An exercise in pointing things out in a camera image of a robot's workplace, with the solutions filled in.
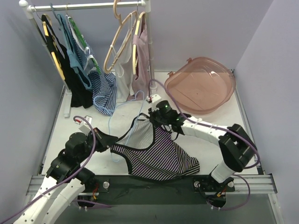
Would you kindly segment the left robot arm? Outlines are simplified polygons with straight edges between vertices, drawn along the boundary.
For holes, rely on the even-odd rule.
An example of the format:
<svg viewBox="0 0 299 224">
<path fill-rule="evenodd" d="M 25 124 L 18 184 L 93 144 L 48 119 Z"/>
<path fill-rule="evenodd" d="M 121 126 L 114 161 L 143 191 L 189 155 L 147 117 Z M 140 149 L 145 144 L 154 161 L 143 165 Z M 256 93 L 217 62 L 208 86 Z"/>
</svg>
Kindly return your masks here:
<svg viewBox="0 0 299 224">
<path fill-rule="evenodd" d="M 88 134 L 73 133 L 52 161 L 43 182 L 16 224 L 53 224 L 83 191 L 91 191 L 95 174 L 85 168 L 95 152 L 108 150 L 118 138 L 94 128 Z"/>
</svg>

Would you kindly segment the light blue wire hanger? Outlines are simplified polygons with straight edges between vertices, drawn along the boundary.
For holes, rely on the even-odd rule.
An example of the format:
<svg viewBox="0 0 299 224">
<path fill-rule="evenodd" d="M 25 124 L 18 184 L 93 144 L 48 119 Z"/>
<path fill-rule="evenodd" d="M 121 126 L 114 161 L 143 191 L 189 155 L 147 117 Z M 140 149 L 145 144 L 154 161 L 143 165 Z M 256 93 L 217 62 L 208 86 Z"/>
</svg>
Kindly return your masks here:
<svg viewBox="0 0 299 224">
<path fill-rule="evenodd" d="M 114 112 L 117 110 L 117 108 L 119 108 L 120 106 L 123 106 L 123 105 L 126 105 L 126 104 L 129 104 L 130 106 L 132 105 L 131 104 L 131 102 L 136 102 L 137 101 L 137 96 L 138 96 L 138 94 L 142 94 L 142 99 L 141 99 L 141 101 L 142 101 L 142 104 L 141 104 L 141 107 L 140 107 L 140 110 L 139 110 L 139 113 L 137 114 L 138 116 L 137 117 L 139 117 L 139 114 L 142 112 L 142 108 L 143 108 L 143 105 L 144 105 L 144 101 L 145 101 L 145 99 L 146 99 L 146 93 L 144 93 L 144 91 L 142 91 L 142 90 L 139 90 L 135 95 L 134 95 L 134 97 L 132 98 L 132 99 L 130 99 L 129 101 L 126 101 L 126 102 L 123 102 L 123 103 L 118 103 L 116 106 L 115 106 L 115 108 L 112 110 L 112 109 L 107 109 L 107 108 L 105 108 L 105 107 L 103 107 L 103 106 L 99 106 L 96 102 L 95 102 L 95 100 L 93 100 L 93 102 L 95 103 L 95 108 L 100 108 L 100 109 L 102 109 L 104 112 L 106 112 L 107 113 L 107 115 L 109 116 L 109 119 L 108 119 L 108 123 L 107 123 L 107 127 L 108 127 L 108 133 L 110 134 L 111 133 L 111 129 L 110 129 L 110 121 L 111 121 L 111 119 L 112 119 L 112 117 L 113 117 L 113 114 L 114 114 Z"/>
</svg>

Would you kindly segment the black white striped tank top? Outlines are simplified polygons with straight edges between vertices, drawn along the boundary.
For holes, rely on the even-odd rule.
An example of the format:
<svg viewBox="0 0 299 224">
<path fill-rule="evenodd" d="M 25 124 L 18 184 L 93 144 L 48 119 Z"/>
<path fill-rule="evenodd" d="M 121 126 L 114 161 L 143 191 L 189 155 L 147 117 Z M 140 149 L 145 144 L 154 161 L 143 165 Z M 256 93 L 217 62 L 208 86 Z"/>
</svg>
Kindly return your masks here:
<svg viewBox="0 0 299 224">
<path fill-rule="evenodd" d="M 110 151 L 123 157 L 128 173 L 138 178 L 168 181 L 200 171 L 198 159 L 174 142 L 171 133 L 155 127 L 144 113 L 134 118 Z"/>
</svg>

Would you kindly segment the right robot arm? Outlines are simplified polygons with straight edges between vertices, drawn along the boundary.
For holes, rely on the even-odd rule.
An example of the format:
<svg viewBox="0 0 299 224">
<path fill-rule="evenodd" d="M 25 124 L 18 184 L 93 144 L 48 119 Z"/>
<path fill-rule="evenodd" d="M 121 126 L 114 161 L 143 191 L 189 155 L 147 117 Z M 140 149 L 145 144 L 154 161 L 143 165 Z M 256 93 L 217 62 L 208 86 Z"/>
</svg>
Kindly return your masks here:
<svg viewBox="0 0 299 224">
<path fill-rule="evenodd" d="M 245 130 L 238 124 L 218 126 L 186 113 L 172 109 L 159 95 L 147 97 L 149 119 L 154 126 L 170 133 L 193 136 L 208 141 L 221 150 L 222 162 L 207 178 L 208 187 L 217 193 L 233 188 L 232 175 L 248 169 L 248 163 L 257 154 L 256 147 Z"/>
</svg>

